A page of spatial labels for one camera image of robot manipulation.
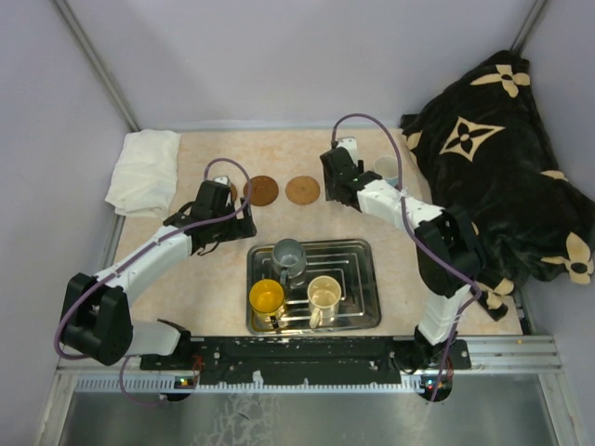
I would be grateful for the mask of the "reddish brown wooden coaster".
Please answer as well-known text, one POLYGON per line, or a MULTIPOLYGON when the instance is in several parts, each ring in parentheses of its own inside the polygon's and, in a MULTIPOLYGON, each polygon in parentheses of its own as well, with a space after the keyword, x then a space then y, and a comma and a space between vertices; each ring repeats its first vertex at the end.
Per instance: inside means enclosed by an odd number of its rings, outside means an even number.
POLYGON ((256 176, 250 179, 252 195, 250 203, 253 206, 266 206, 273 203, 279 194, 277 182, 268 176, 256 176))

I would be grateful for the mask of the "tan woven coaster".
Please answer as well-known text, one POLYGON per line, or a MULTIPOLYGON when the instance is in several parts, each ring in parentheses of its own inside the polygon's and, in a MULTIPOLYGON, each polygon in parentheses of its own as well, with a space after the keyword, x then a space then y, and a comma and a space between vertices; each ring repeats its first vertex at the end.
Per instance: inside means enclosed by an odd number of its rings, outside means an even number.
POLYGON ((297 205, 314 203, 320 196, 321 188, 318 181, 310 176, 292 178, 285 187, 287 199, 297 205))

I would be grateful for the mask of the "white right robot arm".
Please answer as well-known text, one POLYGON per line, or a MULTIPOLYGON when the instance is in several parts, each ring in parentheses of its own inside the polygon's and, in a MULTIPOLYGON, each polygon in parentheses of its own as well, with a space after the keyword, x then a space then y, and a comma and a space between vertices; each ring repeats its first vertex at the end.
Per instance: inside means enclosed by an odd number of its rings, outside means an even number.
POLYGON ((320 156, 325 197, 378 217, 406 233, 416 246, 419 275, 429 290, 426 309, 416 327, 416 359, 437 367, 448 356, 466 298, 482 294, 476 277, 485 255, 466 211, 422 202, 391 186, 355 161, 356 151, 335 147, 320 156))

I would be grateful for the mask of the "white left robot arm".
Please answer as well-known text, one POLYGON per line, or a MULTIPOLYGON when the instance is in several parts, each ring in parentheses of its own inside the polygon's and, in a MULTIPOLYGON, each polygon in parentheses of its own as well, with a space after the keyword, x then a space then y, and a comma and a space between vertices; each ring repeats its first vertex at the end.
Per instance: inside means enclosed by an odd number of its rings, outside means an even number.
POLYGON ((196 198, 132 254, 94 275, 78 273, 69 280, 55 350, 63 359, 90 358, 106 366, 145 355, 161 356, 176 369, 187 366, 193 346, 182 339, 185 329, 169 321, 133 321, 132 304, 186 258, 256 234, 250 204, 233 200, 230 180, 203 181, 196 198))

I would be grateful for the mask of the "yellow mug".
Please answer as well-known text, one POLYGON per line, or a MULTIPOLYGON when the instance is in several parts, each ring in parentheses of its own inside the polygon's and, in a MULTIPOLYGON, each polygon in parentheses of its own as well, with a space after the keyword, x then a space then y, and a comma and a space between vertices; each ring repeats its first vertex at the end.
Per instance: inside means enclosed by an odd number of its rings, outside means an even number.
POLYGON ((259 320, 274 330, 280 328, 285 313, 284 288, 280 283, 271 279, 256 282, 249 291, 248 302, 259 320))

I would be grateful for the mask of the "white and blue mug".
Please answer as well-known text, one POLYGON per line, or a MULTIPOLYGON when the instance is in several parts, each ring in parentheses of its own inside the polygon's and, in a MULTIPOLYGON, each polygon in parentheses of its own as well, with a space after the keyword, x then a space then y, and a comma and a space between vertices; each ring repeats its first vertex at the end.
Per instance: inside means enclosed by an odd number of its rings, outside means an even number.
POLYGON ((394 156, 382 156, 375 160, 373 170, 396 188, 399 181, 399 164, 394 156))

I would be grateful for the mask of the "cream mug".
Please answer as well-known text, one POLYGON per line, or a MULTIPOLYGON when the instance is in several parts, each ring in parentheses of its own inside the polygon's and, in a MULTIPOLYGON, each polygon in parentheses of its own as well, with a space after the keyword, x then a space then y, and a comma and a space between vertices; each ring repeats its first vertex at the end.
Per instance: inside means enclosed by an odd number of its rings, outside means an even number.
POLYGON ((309 326, 315 329, 332 321, 340 304, 342 289, 339 282, 327 275, 314 278, 308 285, 307 297, 311 312, 309 326))

